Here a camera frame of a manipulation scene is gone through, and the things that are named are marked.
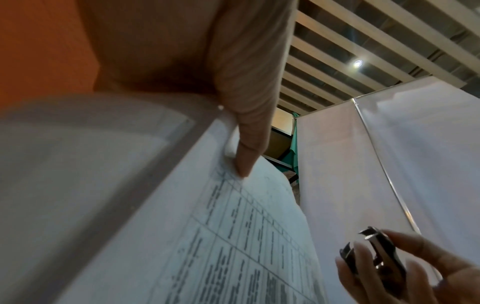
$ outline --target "stapler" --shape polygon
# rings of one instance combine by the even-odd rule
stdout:
[[[365,236],[375,250],[373,265],[385,287],[385,290],[396,298],[404,298],[406,291],[406,270],[397,255],[397,249],[390,238],[374,227],[368,227],[359,234]],[[355,252],[348,243],[340,249],[340,257],[346,262],[350,271],[358,278],[355,265]]]

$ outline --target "ceiling light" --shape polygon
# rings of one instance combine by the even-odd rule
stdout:
[[[353,67],[354,67],[355,69],[358,69],[359,67],[362,66],[362,64],[364,64],[363,60],[357,60],[357,61],[355,61],[355,62],[353,63]]]

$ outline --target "ceiling beam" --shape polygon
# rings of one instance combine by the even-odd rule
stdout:
[[[375,91],[385,88],[383,84],[373,80],[370,77],[363,75],[362,73],[359,73],[352,66],[346,65],[345,63],[333,58],[332,56],[328,55],[323,51],[320,51],[316,47],[308,44],[307,42],[303,41],[302,39],[296,36],[292,38],[291,45],[296,47],[300,51],[312,56],[313,58],[320,60],[326,65],[331,66],[332,68],[338,70],[339,72],[342,72],[345,75],[348,75],[350,78],[353,78],[358,82],[363,83],[367,87],[374,89]]]
[[[413,51],[406,45],[402,44],[398,40],[392,38],[384,31],[378,29],[377,27],[358,17],[354,13],[350,12],[340,4],[336,3],[334,0],[310,1],[315,3],[317,6],[321,7],[325,11],[329,12],[330,14],[334,15],[335,17],[339,18],[343,22],[351,25],[360,32],[369,36],[378,43],[384,45],[385,47],[404,57],[405,59],[413,62],[425,71],[432,73],[437,78],[442,79],[443,81],[450,83],[457,88],[461,88],[465,84],[467,84],[466,82],[460,80],[459,78],[445,71],[441,67],[437,66],[435,63],[431,62],[427,58]]]
[[[338,34],[337,32],[331,30],[330,28],[324,26],[323,24],[319,23],[315,19],[305,15],[300,11],[298,11],[296,14],[296,21],[304,27],[314,31],[320,36],[349,51],[350,53],[355,54],[359,59],[362,59],[363,61],[376,66],[377,68],[381,69],[389,75],[392,75],[400,81],[408,82],[415,79],[414,77],[400,70],[396,66],[388,63],[374,53],[362,48],[361,46],[355,44],[353,41],[350,41],[349,39],[345,38],[344,36]]]
[[[480,17],[458,0],[426,0],[439,10],[480,37]]]
[[[343,82],[333,78],[332,76],[330,76],[330,75],[312,67],[311,65],[301,61],[300,59],[297,59],[297,58],[293,57],[292,55],[288,56],[286,62],[289,65],[291,65],[291,66],[293,66],[293,67],[295,67],[295,68],[297,68],[297,69],[299,69],[299,70],[317,78],[318,80],[321,80],[321,81],[325,82],[326,84],[329,84],[332,87],[344,92],[345,94],[350,95],[351,97],[358,97],[358,96],[363,95],[362,92],[359,92],[359,91],[355,90],[354,88],[352,88],[352,87],[344,84]]]
[[[307,91],[310,91],[312,93],[314,93],[315,95],[318,95],[330,102],[333,102],[334,104],[338,104],[340,102],[342,102],[343,100],[338,98],[337,96],[325,91],[324,89],[321,89],[319,87],[317,87],[316,85],[314,84],[311,84],[310,82],[307,82],[293,74],[290,74],[289,72],[284,72],[283,73],[283,79],[286,79],[288,81],[290,81],[291,83],[294,83],[302,88],[304,88],[305,90]]]
[[[365,0],[372,6],[424,38],[440,50],[452,56],[477,74],[480,74],[480,60],[461,46],[445,37],[415,15],[391,0]]]
[[[280,88],[280,92],[281,92],[281,93],[284,93],[285,95],[288,95],[288,96],[292,97],[292,98],[295,99],[295,100],[300,101],[300,102],[303,103],[303,104],[306,104],[306,105],[309,106],[309,107],[314,108],[315,110],[319,110],[319,109],[325,108],[323,105],[319,104],[319,103],[316,102],[315,100],[310,99],[310,98],[308,98],[308,97],[306,97],[306,96],[304,96],[304,95],[302,95],[302,94],[300,94],[300,93],[297,93],[297,92],[295,92],[294,90],[289,89],[289,88],[287,88],[287,87],[285,87],[285,86],[282,86],[282,87]]]
[[[278,100],[278,105],[282,106],[282,107],[285,107],[287,109],[289,109],[290,111],[294,111],[295,113],[299,114],[299,115],[305,115],[308,113],[308,111],[304,110],[304,109],[301,109],[297,106],[294,106],[293,104],[283,100],[283,99],[279,99]]]

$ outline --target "ceiling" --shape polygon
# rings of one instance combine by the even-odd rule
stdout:
[[[278,107],[304,115],[430,74],[479,94],[479,12],[480,0],[300,0]]]

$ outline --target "orange wall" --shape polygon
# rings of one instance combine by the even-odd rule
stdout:
[[[97,69],[75,0],[0,1],[0,109],[89,92]]]

